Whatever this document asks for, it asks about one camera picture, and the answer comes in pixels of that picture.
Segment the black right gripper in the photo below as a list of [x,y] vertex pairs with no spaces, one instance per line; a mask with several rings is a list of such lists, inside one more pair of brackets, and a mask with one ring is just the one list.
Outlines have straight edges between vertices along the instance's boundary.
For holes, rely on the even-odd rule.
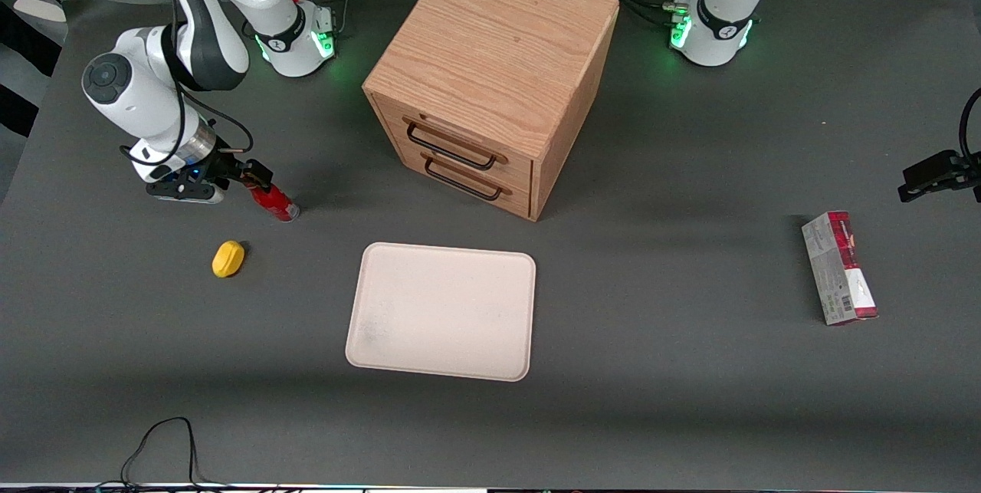
[[227,189],[231,182],[241,183],[246,189],[260,190],[272,186],[273,172],[256,159],[245,163],[239,159],[248,154],[244,148],[218,147],[203,159],[203,183]]

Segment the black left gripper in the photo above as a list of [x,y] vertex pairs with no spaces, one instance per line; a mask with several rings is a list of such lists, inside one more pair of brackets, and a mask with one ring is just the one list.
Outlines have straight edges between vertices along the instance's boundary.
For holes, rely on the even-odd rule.
[[902,203],[944,190],[964,189],[970,189],[976,202],[981,203],[980,152],[959,155],[954,150],[943,150],[907,167],[903,176],[905,183],[897,189]]

